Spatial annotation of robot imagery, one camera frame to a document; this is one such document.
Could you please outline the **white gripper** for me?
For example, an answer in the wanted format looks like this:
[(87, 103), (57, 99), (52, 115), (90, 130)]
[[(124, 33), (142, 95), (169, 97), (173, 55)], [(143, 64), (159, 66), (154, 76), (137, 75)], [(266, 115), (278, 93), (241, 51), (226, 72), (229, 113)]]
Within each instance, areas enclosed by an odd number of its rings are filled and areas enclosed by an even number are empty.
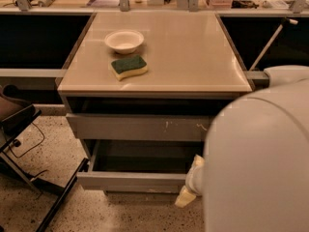
[(197, 196), (203, 194), (203, 167), (205, 159), (199, 155), (194, 157), (192, 165), (186, 174), (185, 186), (182, 187), (175, 205), (184, 208), (191, 203)]

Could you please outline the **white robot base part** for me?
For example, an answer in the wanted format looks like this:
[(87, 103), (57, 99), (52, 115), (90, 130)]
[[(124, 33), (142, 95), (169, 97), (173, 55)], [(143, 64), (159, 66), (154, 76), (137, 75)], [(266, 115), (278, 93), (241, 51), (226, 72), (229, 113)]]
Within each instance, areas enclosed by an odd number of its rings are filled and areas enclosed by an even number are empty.
[(300, 65), (276, 66), (265, 68), (264, 73), (268, 77), (269, 87), (275, 87), (308, 79), (309, 67)]

